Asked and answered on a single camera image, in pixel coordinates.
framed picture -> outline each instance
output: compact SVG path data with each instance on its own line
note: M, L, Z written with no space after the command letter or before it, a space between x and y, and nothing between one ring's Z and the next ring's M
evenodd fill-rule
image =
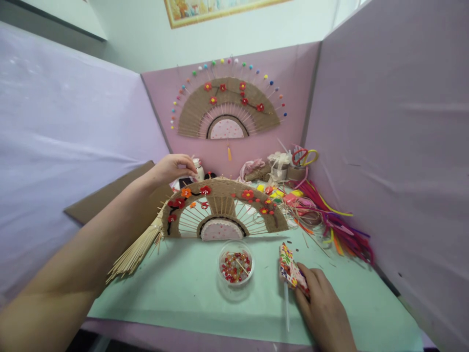
M213 20L291 0L164 0L171 28Z

scissors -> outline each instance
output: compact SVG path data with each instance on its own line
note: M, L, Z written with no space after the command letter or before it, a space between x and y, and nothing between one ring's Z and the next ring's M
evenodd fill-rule
M308 161L308 156L310 153L315 153L315 157L313 160ZM308 166L309 164L314 163L319 157L319 153L314 149L298 149L296 152L293 153L292 161L295 166Z

hand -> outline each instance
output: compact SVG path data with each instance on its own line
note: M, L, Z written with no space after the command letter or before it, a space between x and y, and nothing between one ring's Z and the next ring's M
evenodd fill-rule
M357 351L345 308L331 283L320 269L308 269L297 263L308 283L311 302L301 290L295 297L303 319L322 352Z
M185 168L179 168L179 165L185 165ZM148 172L158 186L169 184L175 179L191 176L197 177L197 169L192 158L185 154L169 154L160 160L158 164Z

purple wall panel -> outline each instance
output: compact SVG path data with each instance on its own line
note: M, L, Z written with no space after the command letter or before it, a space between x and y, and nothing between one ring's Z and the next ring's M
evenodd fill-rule
M187 78L192 78L192 71L197 70L198 66L203 66L205 63L142 74L150 99L163 127L163 133L165 133L173 153L195 154L202 158L205 172L214 171L219 175L233 175L233 178L236 178L244 162L255 158L265 158L269 154L281 150L277 137L282 140L285 146L291 145L291 143L299 144L307 115L318 48L319 43L308 43L239 57L237 70L234 71L236 72L235 76L240 78L242 62L247 63L243 70L243 79L247 82L252 82L256 75L255 71L259 69L260 74L255 81L256 85L264 89L266 81L263 80L263 76L267 74L268 80L274 81L274 87L280 87L278 94L273 94L270 100L275 107L280 106L282 102L286 106L284 109L277 110L280 118L284 120L279 127L247 138L229 141L233 154L231 162L228 161L226 140L189 138L178 135L176 130L171 130L171 116L173 115L171 109L174 107L172 103L176 100L179 89L182 84L185 84L192 92L194 87L205 83L208 80L206 72L199 73L198 77L192 80L192 86L186 83ZM217 77L232 75L226 60L225 58L225 65L218 64L216 66ZM249 70L249 65L254 66L252 71ZM282 100L278 99L279 94L283 94ZM180 111L181 108L176 108L176 117L179 116ZM284 112L288 113L287 117L283 117Z
M306 146L431 336L469 349L469 3L373 0L323 42Z

mint green table surface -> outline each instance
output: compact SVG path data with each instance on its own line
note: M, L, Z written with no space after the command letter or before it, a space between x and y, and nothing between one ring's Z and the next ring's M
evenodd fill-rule
M88 316L116 319L224 336L290 344L313 341L290 291L290 332L285 327L278 249L288 243L294 259L320 267L342 301L361 351L422 351L414 319L379 276L364 263L328 258L301 230L245 239L255 260L247 287L234 296L217 278L216 260L224 242L171 239L159 255L148 254L133 277L114 281L94 302Z

